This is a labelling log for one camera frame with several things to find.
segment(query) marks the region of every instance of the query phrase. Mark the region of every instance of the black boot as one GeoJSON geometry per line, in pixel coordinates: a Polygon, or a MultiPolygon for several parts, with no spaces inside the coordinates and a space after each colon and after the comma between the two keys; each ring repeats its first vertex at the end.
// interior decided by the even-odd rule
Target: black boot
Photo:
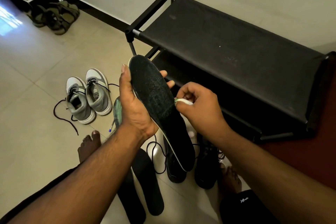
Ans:
{"type": "Polygon", "coordinates": [[[163,136],[163,142],[165,144],[165,150],[166,150],[166,167],[168,178],[173,183],[181,183],[186,179],[187,172],[183,171],[183,169],[181,168],[170,145],[168,144],[164,136],[163,136]]]}
{"type": "Polygon", "coordinates": [[[195,168],[195,181],[203,189],[211,189],[218,176],[218,149],[201,134],[197,134],[199,155],[195,168]]]}

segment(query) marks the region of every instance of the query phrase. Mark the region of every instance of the foot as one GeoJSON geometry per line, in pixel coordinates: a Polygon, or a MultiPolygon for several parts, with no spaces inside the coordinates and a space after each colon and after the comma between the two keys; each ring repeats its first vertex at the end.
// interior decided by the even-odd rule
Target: foot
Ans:
{"type": "Polygon", "coordinates": [[[225,169],[223,164],[220,164],[221,177],[218,179],[219,197],[222,200],[229,194],[237,194],[242,191],[242,182],[238,177],[237,172],[228,167],[225,169]]]}
{"type": "Polygon", "coordinates": [[[91,134],[92,139],[87,135],[81,146],[78,148],[79,162],[84,162],[92,153],[94,153],[101,145],[100,133],[97,130],[94,130],[91,134]]]}

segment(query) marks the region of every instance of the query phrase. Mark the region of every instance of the black insole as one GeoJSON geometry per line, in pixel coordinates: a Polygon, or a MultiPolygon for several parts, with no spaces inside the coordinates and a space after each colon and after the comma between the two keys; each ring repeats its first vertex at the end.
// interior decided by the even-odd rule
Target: black insole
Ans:
{"type": "Polygon", "coordinates": [[[131,224],[143,224],[146,220],[146,213],[135,190],[131,169],[118,190],[118,196],[124,206],[129,222],[131,224]]]}
{"type": "Polygon", "coordinates": [[[129,63],[132,87],[149,115],[160,127],[185,171],[195,163],[195,151],[186,124],[175,108],[174,97],[156,66],[141,55],[129,63]]]}
{"type": "Polygon", "coordinates": [[[132,169],[145,195],[149,213],[154,216],[160,215],[163,212],[164,203],[153,162],[144,150],[140,149],[136,154],[132,169]]]}

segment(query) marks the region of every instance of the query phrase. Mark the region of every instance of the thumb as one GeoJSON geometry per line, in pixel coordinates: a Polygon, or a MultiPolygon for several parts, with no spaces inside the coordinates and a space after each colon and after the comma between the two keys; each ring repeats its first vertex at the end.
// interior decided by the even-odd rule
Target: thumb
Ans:
{"type": "Polygon", "coordinates": [[[131,84],[131,72],[126,65],[122,65],[121,67],[121,75],[119,78],[119,92],[120,101],[122,102],[132,101],[135,98],[131,84]]]}
{"type": "Polygon", "coordinates": [[[193,110],[192,105],[187,105],[186,103],[183,103],[182,101],[176,102],[176,109],[182,113],[185,117],[188,118],[188,116],[191,114],[193,110]]]}

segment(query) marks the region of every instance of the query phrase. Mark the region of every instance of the forearm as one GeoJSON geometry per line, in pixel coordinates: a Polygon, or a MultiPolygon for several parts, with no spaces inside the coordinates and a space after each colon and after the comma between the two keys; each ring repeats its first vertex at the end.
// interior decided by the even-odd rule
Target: forearm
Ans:
{"type": "Polygon", "coordinates": [[[100,223],[141,146],[139,137],[136,129],[121,125],[76,171],[10,223],[100,223]]]}
{"type": "Polygon", "coordinates": [[[336,192],[233,131],[214,139],[238,173],[282,222],[335,223],[336,192]]]}

